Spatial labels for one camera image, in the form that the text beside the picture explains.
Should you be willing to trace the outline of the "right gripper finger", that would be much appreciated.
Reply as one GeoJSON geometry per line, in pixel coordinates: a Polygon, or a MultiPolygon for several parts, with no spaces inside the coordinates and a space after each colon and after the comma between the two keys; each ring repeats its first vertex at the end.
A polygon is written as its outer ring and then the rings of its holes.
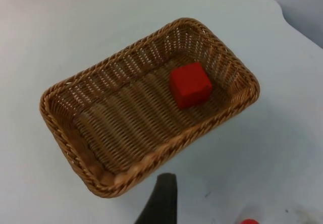
{"type": "Polygon", "coordinates": [[[156,184],[136,223],[177,223],[177,178],[175,174],[157,176],[156,184]]]}

